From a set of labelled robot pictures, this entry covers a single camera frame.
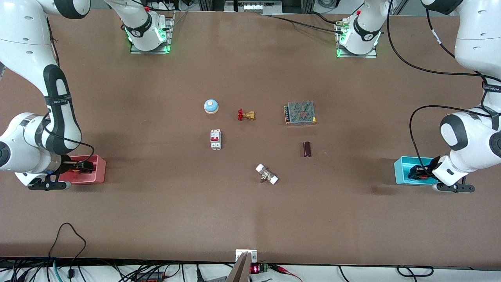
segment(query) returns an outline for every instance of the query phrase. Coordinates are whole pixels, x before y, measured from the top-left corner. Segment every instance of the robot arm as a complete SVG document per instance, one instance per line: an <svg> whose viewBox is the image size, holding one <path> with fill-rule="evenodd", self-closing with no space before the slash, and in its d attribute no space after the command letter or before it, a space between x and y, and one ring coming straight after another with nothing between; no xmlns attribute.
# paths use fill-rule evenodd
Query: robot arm
<svg viewBox="0 0 501 282"><path fill-rule="evenodd" d="M365 0L360 14L343 20L348 28L339 44L356 55L369 53L377 44L389 7L388 0Z"/></svg>
<svg viewBox="0 0 501 282"><path fill-rule="evenodd" d="M41 116L33 116L25 128L25 141L32 146L46 149L58 155L74 150L78 144L48 134L47 129L65 138L80 141L78 127L68 83L53 55L47 13L54 13L58 3L63 15L81 18L90 8L87 0L85 9L82 1L75 0L73 10L68 9L71 1L55 1L56 8L46 0L1 0L0 1L0 61L12 71L33 83L43 94L50 116L50 122Z"/></svg>
<svg viewBox="0 0 501 282"><path fill-rule="evenodd" d="M146 11L143 5L131 0L104 0L122 20L129 40L141 51L151 51L166 41L161 29L165 16Z"/></svg>
<svg viewBox="0 0 501 282"><path fill-rule="evenodd" d="M421 0L433 11L459 13L460 25L455 45L457 62L470 70L501 78L501 5L493 0ZM440 133L451 151L440 157L433 174L453 186L468 173L501 163L501 82L487 79L483 90L485 101L470 111L484 115L457 112L447 115Z"/></svg>
<svg viewBox="0 0 501 282"><path fill-rule="evenodd" d="M50 117L19 114L0 136L0 170L15 172L26 186L60 169L65 154L78 146L57 136L82 137L54 58L47 14L80 19L89 9L89 0L0 0L0 62L40 90Z"/></svg>

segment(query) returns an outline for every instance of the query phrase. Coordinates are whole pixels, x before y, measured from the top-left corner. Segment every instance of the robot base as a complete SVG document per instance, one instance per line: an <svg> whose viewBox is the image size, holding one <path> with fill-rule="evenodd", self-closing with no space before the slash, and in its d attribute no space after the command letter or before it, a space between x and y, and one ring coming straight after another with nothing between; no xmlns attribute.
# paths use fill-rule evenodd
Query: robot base
<svg viewBox="0 0 501 282"><path fill-rule="evenodd" d="M132 44L130 38L130 53L131 54L169 54L170 53L170 45L172 44L172 32L174 28L174 18L165 18L161 17L160 27L162 29L158 30L158 35L161 39L165 39L165 42L160 44L157 48L150 51L141 51L137 49L134 44Z"/></svg>
<svg viewBox="0 0 501 282"><path fill-rule="evenodd" d="M347 39L346 38L346 36L348 36L347 27L346 26L338 27L337 25L334 25L334 30L342 31L344 33L342 35L336 34L336 55L338 58L377 58L376 47L375 47L377 45L377 39L376 39L376 44L369 53L363 55L357 55L351 53L346 49L346 47L339 44L340 41L344 41Z"/></svg>

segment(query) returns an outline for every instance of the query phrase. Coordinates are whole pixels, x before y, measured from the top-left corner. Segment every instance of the black wristband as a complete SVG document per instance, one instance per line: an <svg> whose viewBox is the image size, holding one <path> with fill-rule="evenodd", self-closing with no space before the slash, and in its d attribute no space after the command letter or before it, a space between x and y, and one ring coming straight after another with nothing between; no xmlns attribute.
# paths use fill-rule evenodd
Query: black wristband
<svg viewBox="0 0 501 282"><path fill-rule="evenodd" d="M485 84L482 82L482 88L484 90L489 91L489 92L501 93L501 86L499 86L499 85Z"/></svg>
<svg viewBox="0 0 501 282"><path fill-rule="evenodd" d="M376 31L369 32L361 28L360 25L358 24L358 17L353 21L353 26L355 27L355 32L357 32L362 38L362 41L371 41L374 37L376 37L379 34L379 31L381 30L378 29Z"/></svg>
<svg viewBox="0 0 501 282"><path fill-rule="evenodd" d="M151 15L149 13L146 13L148 15L148 19L146 20L146 22L140 26L140 27L136 27L136 28L130 28L126 25L125 26L125 29L128 31L128 33L134 37L143 37L143 34L149 30L149 28L151 27L151 23L153 22L152 19L151 19Z"/></svg>
<svg viewBox="0 0 501 282"><path fill-rule="evenodd" d="M68 104L71 101L71 94L59 96L44 96L45 105L47 106L61 106Z"/></svg>

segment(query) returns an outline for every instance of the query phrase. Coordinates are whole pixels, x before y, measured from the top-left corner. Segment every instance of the cylindrical object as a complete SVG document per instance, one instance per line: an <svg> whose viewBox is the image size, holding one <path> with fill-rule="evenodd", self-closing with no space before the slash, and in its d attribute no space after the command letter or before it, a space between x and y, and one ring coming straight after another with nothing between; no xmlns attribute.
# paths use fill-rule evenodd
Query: cylindrical object
<svg viewBox="0 0 501 282"><path fill-rule="evenodd" d="M310 145L310 142L308 142L308 141L303 142L303 154L304 154L305 158L312 156L311 145Z"/></svg>
<svg viewBox="0 0 501 282"><path fill-rule="evenodd" d="M217 104L216 100L209 99L205 101L203 109L205 110L206 113L213 114L216 113L217 110L219 110L219 104Z"/></svg>

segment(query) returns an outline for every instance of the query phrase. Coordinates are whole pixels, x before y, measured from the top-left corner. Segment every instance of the brown table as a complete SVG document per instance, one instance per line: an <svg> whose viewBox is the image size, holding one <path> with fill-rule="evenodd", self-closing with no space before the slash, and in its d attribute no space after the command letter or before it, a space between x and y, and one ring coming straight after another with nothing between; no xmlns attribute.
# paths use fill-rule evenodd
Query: brown table
<svg viewBox="0 0 501 282"><path fill-rule="evenodd" d="M464 195L397 186L393 174L397 158L415 154L411 112L475 106L480 79L414 70L386 35L377 59L336 58L332 34L254 14L189 13L170 55L144 56L128 54L113 11L51 21L83 141L108 162L106 183L30 191L1 173L0 255L45 256L68 221L87 239L86 257L231 261L236 248L256 248L272 262L501 266L501 167L468 176L476 191ZM433 21L452 48L458 19ZM462 70L425 18L392 25L409 61ZM0 93L0 128L20 112L46 111L10 71ZM215 115L203 111L209 98L220 103ZM304 100L315 103L318 124L285 127L283 106ZM239 108L256 120L237 121ZM416 116L424 156L448 152L438 130L447 113ZM223 132L216 152L214 128ZM259 163L280 177L276 185L259 183ZM54 255L81 248L69 229L60 240Z"/></svg>

